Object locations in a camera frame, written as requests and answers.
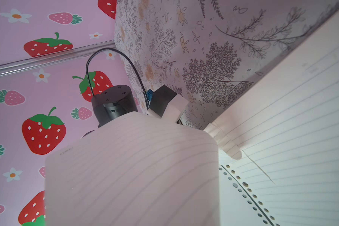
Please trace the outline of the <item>white spiral notebook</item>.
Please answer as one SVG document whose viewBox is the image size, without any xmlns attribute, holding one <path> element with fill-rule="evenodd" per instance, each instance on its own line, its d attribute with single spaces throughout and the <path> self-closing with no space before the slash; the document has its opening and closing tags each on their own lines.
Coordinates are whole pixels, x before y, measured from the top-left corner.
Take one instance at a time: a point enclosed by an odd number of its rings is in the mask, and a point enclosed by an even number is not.
<svg viewBox="0 0 339 226">
<path fill-rule="evenodd" d="M 339 10 L 206 129 L 223 226 L 339 226 Z"/>
</svg>

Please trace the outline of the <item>torn lined paper page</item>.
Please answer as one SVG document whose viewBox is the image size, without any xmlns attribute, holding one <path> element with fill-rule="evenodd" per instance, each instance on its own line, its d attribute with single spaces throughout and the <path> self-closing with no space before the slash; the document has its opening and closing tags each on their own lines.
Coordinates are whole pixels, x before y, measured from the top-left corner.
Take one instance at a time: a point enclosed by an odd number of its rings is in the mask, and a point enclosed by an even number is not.
<svg viewBox="0 0 339 226">
<path fill-rule="evenodd" d="M 46 159 L 48 226 L 218 226 L 218 145 L 137 112 Z"/>
</svg>

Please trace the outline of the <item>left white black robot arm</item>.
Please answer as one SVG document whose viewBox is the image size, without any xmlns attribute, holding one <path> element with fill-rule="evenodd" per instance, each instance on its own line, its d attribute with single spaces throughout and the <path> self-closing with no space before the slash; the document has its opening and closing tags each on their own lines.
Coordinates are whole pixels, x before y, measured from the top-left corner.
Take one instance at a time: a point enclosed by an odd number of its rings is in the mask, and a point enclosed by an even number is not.
<svg viewBox="0 0 339 226">
<path fill-rule="evenodd" d="M 89 76 L 89 64 L 91 60 L 98 55 L 101 52 L 104 52 L 106 50 L 110 50 L 113 52 L 116 52 L 123 56 L 131 65 L 135 75 L 137 76 L 137 79 L 139 81 L 139 84 L 142 88 L 142 93 L 144 95 L 146 109 L 149 109 L 149 100 L 147 97 L 146 89 L 143 85 L 143 82 L 141 80 L 141 77 L 133 64 L 133 62 L 130 60 L 130 58 L 125 55 L 123 52 L 114 49 L 114 48 L 102 48 L 94 52 L 88 59 L 85 71 L 87 75 L 87 81 L 88 83 L 91 83 L 91 79 Z M 105 124 L 109 123 L 110 121 L 119 118 L 125 114 L 128 114 L 130 112 L 137 112 L 137 107 L 135 104 L 135 100 L 132 94 L 132 91 L 129 86 L 127 85 L 117 85 L 113 86 L 111 88 L 107 88 L 103 93 L 95 95 L 93 88 L 89 86 L 90 92 L 92 94 L 91 104 L 93 107 L 94 115 L 99 122 L 99 127 L 104 126 Z"/>
</svg>

